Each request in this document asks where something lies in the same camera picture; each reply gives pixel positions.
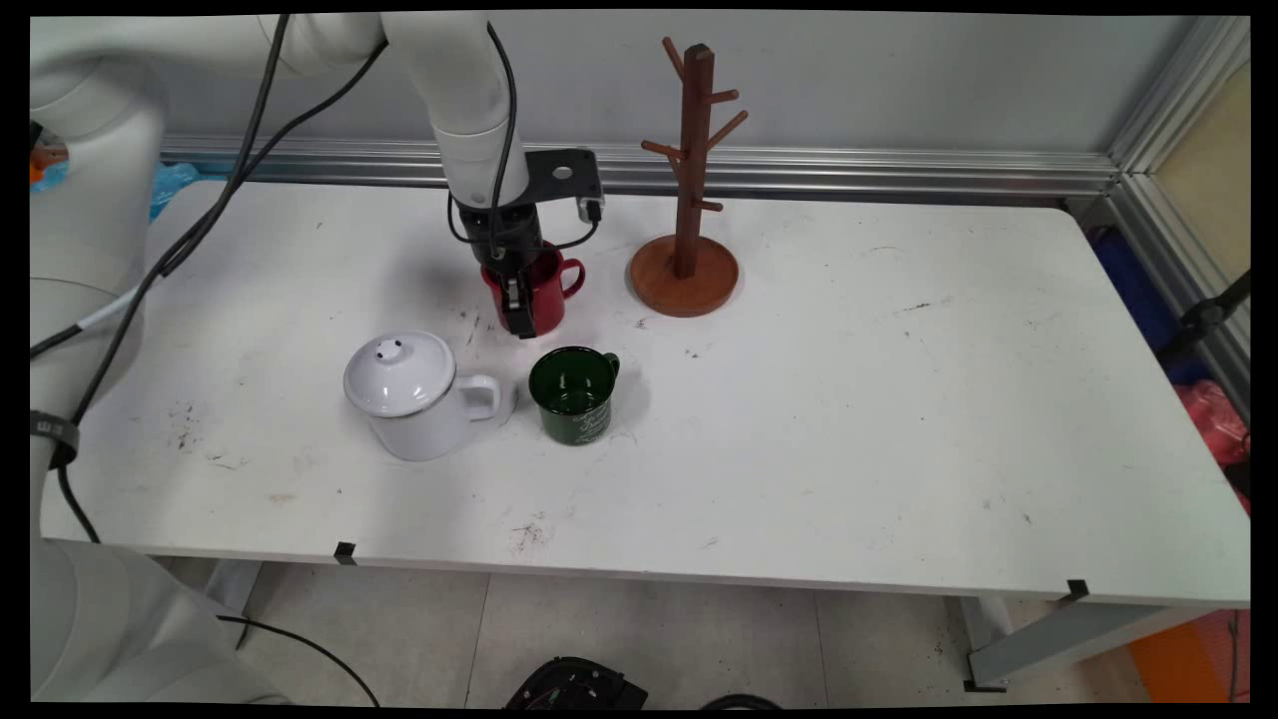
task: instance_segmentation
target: mug rim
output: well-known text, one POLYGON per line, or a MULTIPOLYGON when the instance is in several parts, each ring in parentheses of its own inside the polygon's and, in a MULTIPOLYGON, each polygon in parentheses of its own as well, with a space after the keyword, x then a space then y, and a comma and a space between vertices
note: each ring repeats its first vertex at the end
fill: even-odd
POLYGON ((616 375, 612 375, 612 364, 608 363, 608 358, 604 356, 603 352, 599 351, 598 349, 593 349, 589 346, 569 345, 569 346, 557 346, 555 349, 551 349, 546 354, 542 354, 541 358, 537 359, 537 363, 533 364, 533 369, 528 372, 528 395, 533 398, 533 402, 537 404, 537 407, 543 412, 550 412, 551 415, 557 415, 560 418, 576 418, 579 415, 585 415, 587 412, 593 412, 599 407, 603 407, 604 405, 608 404, 608 401, 612 400, 612 391, 615 391, 616 388, 617 388, 617 378, 616 375), (557 354, 562 354, 566 351, 585 351, 588 354, 598 356, 603 363, 603 365, 608 369, 608 374, 612 377, 612 381, 608 384, 607 397, 601 400, 599 404, 596 405, 594 407, 590 407, 589 410, 583 410, 581 412, 556 412, 555 410, 551 410, 550 407, 542 405, 541 401, 537 400, 537 393, 533 391, 533 375, 537 373, 537 369, 541 368, 542 364, 547 361, 547 359, 551 359, 557 354))
MULTIPOLYGON (((543 239, 542 240, 542 246, 555 246, 555 244, 552 241, 550 241, 548 239, 543 239)), ((555 271, 551 272, 550 276, 546 277, 546 278, 543 278, 541 282, 534 284, 533 289, 538 289, 538 287, 542 287, 542 286, 546 286, 546 285, 551 284, 551 280, 555 280, 561 273, 564 273, 564 263, 567 262, 567 258, 564 257, 564 252, 561 249, 556 249, 553 253, 551 253, 551 252, 542 252, 541 254, 553 254, 553 257, 555 257, 555 271)), ((497 285, 496 280, 492 278, 491 275, 492 275, 492 269, 489 269, 488 267, 484 267, 484 266, 479 267, 479 276, 483 277, 483 282, 486 285, 488 285, 489 287, 492 287, 492 289, 501 289, 497 285)))

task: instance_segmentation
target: floor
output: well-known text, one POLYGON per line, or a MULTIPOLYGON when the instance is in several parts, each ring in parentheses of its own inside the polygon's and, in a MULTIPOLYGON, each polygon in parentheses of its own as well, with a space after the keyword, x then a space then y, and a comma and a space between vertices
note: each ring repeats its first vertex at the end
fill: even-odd
MULTIPOLYGON (((197 589, 213 566, 157 561, 197 589)), ((1024 623, 1047 605, 1008 609, 1024 623)), ((735 692, 786 709, 1149 701, 1126 647, 966 693, 958 607, 935 596, 267 563, 245 614, 323 645, 385 706, 500 708, 565 655, 622 672, 645 709, 735 692)), ((285 637, 249 630, 240 655, 296 702, 368 701, 285 637)))

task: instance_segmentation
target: black device on floor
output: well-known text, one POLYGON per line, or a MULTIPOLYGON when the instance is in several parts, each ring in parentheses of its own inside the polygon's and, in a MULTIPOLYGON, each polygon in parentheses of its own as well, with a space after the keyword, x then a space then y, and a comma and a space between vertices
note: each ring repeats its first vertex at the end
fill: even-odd
POLYGON ((620 673, 578 656, 556 656, 533 672, 506 709, 643 709, 648 692, 620 673))

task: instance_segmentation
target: gray wall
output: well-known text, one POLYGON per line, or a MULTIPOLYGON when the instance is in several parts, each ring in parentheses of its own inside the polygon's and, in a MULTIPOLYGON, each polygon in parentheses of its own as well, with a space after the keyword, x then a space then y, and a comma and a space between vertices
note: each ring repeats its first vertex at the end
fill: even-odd
MULTIPOLYGON (((530 142, 677 143, 679 80, 661 47, 705 42, 720 89, 757 147, 1102 151, 1189 28, 1186 17, 1042 17, 776 10, 498 10, 491 19, 530 142)), ((170 133, 239 134, 256 78, 156 64, 170 133)), ((318 102, 349 72, 275 84, 263 128, 318 102)), ((294 137, 429 139, 391 47, 339 105, 294 137)))

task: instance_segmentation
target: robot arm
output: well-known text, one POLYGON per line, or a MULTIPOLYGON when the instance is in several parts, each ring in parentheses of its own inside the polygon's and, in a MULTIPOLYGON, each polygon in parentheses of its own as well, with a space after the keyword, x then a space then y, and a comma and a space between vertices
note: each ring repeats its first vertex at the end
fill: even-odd
MULTIPOLYGON (((158 78, 133 57, 257 74, 277 22, 277 15, 32 19, 31 117, 60 135, 70 155, 68 178, 31 195, 32 342, 141 276, 165 97, 158 78)), ((535 203, 576 195, 583 218, 597 222, 602 188, 589 151, 525 153, 515 135, 491 223, 512 88, 487 27, 474 11, 294 15, 277 74, 358 63, 390 40, 426 100, 475 258, 501 280, 511 331, 532 336, 529 271, 543 252, 535 203)), ((69 416, 114 329, 100 324, 36 358, 31 409, 69 416)), ((203 599, 158 566, 127 550, 40 536, 52 451, 51 441, 31 438, 32 699, 271 700, 270 687, 222 641, 203 599)))

